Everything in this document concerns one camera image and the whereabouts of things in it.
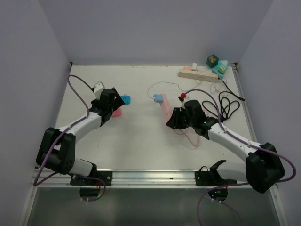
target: coiled black cable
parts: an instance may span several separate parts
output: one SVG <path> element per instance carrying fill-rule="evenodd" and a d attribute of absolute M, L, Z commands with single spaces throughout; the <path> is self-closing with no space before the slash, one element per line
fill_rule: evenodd
<path fill-rule="evenodd" d="M 224 85 L 226 86 L 226 88 L 228 90 L 228 91 L 220 92 L 219 95 L 218 95 L 218 101 L 219 101 L 220 106 L 221 106 L 221 112 L 220 112 L 220 114 L 221 114 L 221 122 L 224 122 L 224 121 L 228 120 L 233 115 L 233 113 L 240 108 L 240 102 L 237 101 L 237 100 L 233 100 L 231 102 L 229 100 L 229 98 L 227 98 L 227 97 L 221 97 L 221 94 L 223 94 L 223 93 L 229 93 L 229 94 L 232 94 L 233 96 L 235 96 L 237 99 L 239 99 L 241 101 L 246 101 L 246 100 L 243 99 L 242 97 L 237 96 L 235 93 L 233 93 L 223 80 L 222 80 L 222 82 L 224 83 Z M 228 103 L 226 106 L 223 105 L 223 102 L 225 100 Z M 205 100 L 205 101 L 202 102 L 203 108 L 205 108 L 207 111 L 209 111 L 215 117 L 218 117 L 217 113 L 213 113 L 212 111 L 210 111 L 208 108 L 205 107 L 205 103 L 211 104 L 216 109 L 215 104 L 212 103 L 211 101 L 208 101 L 208 100 Z M 237 103 L 237 107 L 233 111 L 230 111 L 231 110 L 231 105 L 234 104 L 234 103 Z"/>

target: power strip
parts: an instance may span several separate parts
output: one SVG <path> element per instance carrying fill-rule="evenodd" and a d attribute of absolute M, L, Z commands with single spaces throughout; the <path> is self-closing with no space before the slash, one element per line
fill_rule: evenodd
<path fill-rule="evenodd" d="M 218 75 L 210 71 L 197 72 L 197 71 L 191 71 L 185 69 L 180 69 L 178 76 L 186 79 L 194 79 L 194 80 L 210 81 L 210 82 L 214 82 L 218 79 Z"/>

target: white table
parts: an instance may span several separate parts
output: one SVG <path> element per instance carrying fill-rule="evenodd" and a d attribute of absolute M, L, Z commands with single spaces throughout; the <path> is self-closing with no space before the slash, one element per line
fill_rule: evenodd
<path fill-rule="evenodd" d="M 187 138 L 175 134 L 165 125 L 160 105 L 147 97 L 147 89 L 158 81 L 179 83 L 183 90 L 194 87 L 194 80 L 177 76 L 181 68 L 183 66 L 73 66 L 71 74 L 83 78 L 91 86 L 102 81 L 106 88 L 115 87 L 120 95 L 131 96 L 130 105 L 122 106 L 120 117 L 111 118 L 76 144 L 76 157 L 93 162 L 101 169 L 133 170 L 197 170 L 203 165 L 210 167 L 221 159 L 241 161 L 226 148 L 203 137 L 200 146 L 193 150 Z M 206 69 L 205 66 L 198 67 L 199 71 Z M 229 88 L 238 94 L 231 67 L 228 67 L 225 78 Z M 71 83 L 86 102 L 90 103 L 95 98 L 79 80 L 71 78 Z M 204 81 L 198 88 L 209 91 L 210 85 L 211 82 Z M 171 107 L 181 105 L 177 97 L 182 91 L 176 85 L 161 83 L 150 89 L 150 96 L 159 93 L 167 94 Z M 201 92 L 192 92 L 189 97 L 200 102 L 210 100 Z M 83 104 L 67 86 L 56 126 L 69 124 L 84 113 Z M 234 132 L 251 138 L 242 107 L 224 124 Z M 192 129 L 189 136 L 196 140 Z"/>

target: glass panel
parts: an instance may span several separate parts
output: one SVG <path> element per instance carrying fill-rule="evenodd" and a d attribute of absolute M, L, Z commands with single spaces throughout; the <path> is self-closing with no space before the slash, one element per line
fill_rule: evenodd
<path fill-rule="evenodd" d="M 95 202 L 80 201 L 78 188 L 39 188 L 29 226 L 195 226 L 196 206 L 204 188 L 109 188 Z M 226 203 L 236 208 L 244 226 L 278 226 L 270 192 L 229 188 Z M 238 226 L 228 207 L 207 195 L 200 207 L 205 226 Z"/>

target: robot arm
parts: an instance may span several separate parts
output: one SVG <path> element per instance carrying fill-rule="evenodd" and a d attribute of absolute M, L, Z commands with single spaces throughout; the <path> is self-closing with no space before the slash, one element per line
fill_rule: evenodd
<path fill-rule="evenodd" d="M 112 113 L 121 107 L 124 102 L 115 88 L 105 89 L 101 82 L 93 88 L 96 99 L 91 102 L 89 116 L 74 126 L 64 126 L 59 129 L 48 128 L 43 136 L 37 155 L 37 164 L 42 165 L 51 145 L 58 136 L 70 128 L 56 144 L 51 152 L 45 167 L 54 172 L 85 177 L 97 177 L 97 166 L 91 162 L 75 158 L 75 144 L 92 130 L 104 125 Z"/>
<path fill-rule="evenodd" d="M 257 146 L 276 152 L 273 145 L 269 143 L 261 145 L 248 140 L 230 131 L 222 124 L 226 131 L 245 141 L 247 145 L 237 141 L 224 132 L 217 119 L 205 116 L 201 104 L 197 100 L 189 100 L 183 103 L 181 108 L 174 108 L 166 125 L 173 129 L 192 127 L 198 135 L 226 147 L 243 161 L 242 163 L 231 163 L 221 160 L 214 164 L 206 172 L 208 174 L 206 178 L 216 184 L 222 184 L 226 179 L 245 181 L 257 192 L 264 193 L 285 175 L 279 157 L 251 147 Z"/>

